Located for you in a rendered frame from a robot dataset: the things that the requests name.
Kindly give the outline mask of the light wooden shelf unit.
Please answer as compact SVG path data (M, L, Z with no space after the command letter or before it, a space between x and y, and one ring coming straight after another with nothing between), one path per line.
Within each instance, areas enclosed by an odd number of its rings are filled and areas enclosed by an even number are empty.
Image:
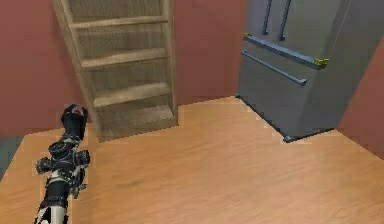
M173 0L51 0L98 139L178 124Z

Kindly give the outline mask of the grey fridge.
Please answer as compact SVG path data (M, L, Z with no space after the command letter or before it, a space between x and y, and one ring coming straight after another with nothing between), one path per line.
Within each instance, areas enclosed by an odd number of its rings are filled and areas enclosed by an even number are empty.
M241 55L236 95L291 142L340 122L384 36L384 0L292 0L279 41L285 2L272 1L262 35L267 0L247 0L242 50L307 84Z

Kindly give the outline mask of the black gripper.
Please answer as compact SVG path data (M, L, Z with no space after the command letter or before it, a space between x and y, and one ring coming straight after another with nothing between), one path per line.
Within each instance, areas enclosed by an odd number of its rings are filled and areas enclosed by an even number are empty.
M65 108L61 116L65 133L70 136L75 136L80 140L84 138L87 120L88 110L77 104L71 104Z

